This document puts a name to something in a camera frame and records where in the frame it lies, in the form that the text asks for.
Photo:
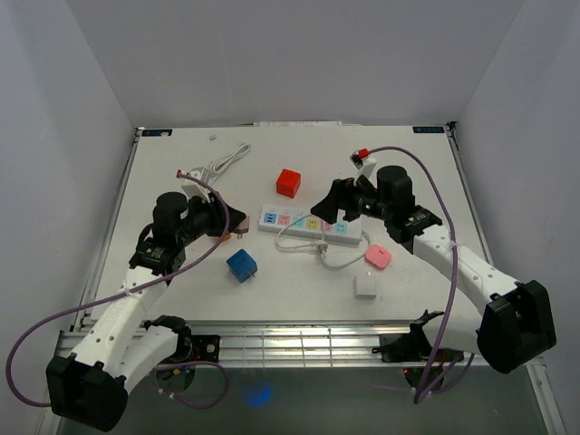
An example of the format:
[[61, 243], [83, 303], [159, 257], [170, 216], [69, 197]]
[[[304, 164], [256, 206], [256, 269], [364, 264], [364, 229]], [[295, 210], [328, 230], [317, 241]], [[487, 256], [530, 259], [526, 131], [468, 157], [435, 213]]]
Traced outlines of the pink usb charger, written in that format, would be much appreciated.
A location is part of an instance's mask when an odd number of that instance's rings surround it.
[[234, 229], [232, 229], [230, 231], [230, 235], [232, 237], [236, 237], [236, 238], [240, 239], [245, 234], [247, 234], [249, 232], [249, 227], [250, 227], [250, 220], [249, 220], [249, 217], [246, 217]]

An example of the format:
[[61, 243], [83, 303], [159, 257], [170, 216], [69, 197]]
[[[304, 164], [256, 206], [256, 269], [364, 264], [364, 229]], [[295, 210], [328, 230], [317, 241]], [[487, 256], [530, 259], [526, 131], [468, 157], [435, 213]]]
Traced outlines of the blue cube plug adapter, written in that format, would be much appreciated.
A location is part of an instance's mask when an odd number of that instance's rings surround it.
[[227, 267], [239, 283], [245, 283], [257, 272], [255, 259], [245, 249], [239, 249], [226, 261]]

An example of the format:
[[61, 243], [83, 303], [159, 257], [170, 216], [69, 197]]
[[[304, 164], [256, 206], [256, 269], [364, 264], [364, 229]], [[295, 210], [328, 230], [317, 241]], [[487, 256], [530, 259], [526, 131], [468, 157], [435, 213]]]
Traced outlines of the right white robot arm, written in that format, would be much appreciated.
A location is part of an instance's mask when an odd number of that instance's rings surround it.
[[395, 243], [454, 282], [481, 316], [476, 321], [425, 311], [411, 322], [406, 334], [381, 347], [389, 360], [474, 353], [497, 372], [507, 374], [556, 345], [545, 287], [536, 280], [523, 283], [504, 274], [452, 241], [442, 220], [416, 203], [404, 168], [380, 168], [375, 184], [365, 176], [336, 179], [311, 212], [329, 224], [361, 216], [380, 220]]

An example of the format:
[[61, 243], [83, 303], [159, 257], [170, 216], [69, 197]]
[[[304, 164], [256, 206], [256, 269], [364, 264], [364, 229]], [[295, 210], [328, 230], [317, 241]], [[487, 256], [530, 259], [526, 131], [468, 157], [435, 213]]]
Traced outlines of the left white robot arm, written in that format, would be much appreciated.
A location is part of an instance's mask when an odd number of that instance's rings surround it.
[[200, 237], [227, 235], [246, 218], [215, 194], [203, 199], [168, 192], [157, 198], [115, 300], [68, 356], [53, 357], [46, 368], [54, 414], [109, 431], [121, 419], [131, 391], [156, 366], [193, 361], [194, 343], [184, 319], [146, 316], [181, 269], [188, 245]]

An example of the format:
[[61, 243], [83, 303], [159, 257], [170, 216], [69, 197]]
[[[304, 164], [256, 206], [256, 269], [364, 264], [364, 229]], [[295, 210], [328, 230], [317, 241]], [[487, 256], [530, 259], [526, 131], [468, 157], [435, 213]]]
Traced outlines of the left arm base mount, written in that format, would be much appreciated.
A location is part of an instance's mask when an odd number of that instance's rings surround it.
[[189, 323], [177, 316], [161, 315], [157, 319], [144, 322], [147, 331], [152, 327], [171, 330], [177, 337], [175, 350], [162, 364], [184, 363], [191, 361], [218, 362], [220, 336], [216, 334], [193, 334]]

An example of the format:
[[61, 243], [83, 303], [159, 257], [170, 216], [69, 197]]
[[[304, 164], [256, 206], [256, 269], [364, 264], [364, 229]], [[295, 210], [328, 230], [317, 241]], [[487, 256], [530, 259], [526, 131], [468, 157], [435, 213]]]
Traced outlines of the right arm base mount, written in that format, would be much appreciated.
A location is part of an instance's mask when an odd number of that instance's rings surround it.
[[[442, 311], [426, 310], [410, 323], [408, 332], [381, 334], [379, 345], [372, 348], [372, 353], [379, 354], [383, 363], [426, 363], [439, 335], [444, 314]], [[450, 363], [456, 358], [462, 361], [465, 353], [478, 352], [475, 336], [468, 330], [469, 324], [451, 316], [446, 326], [433, 358], [435, 363]]]

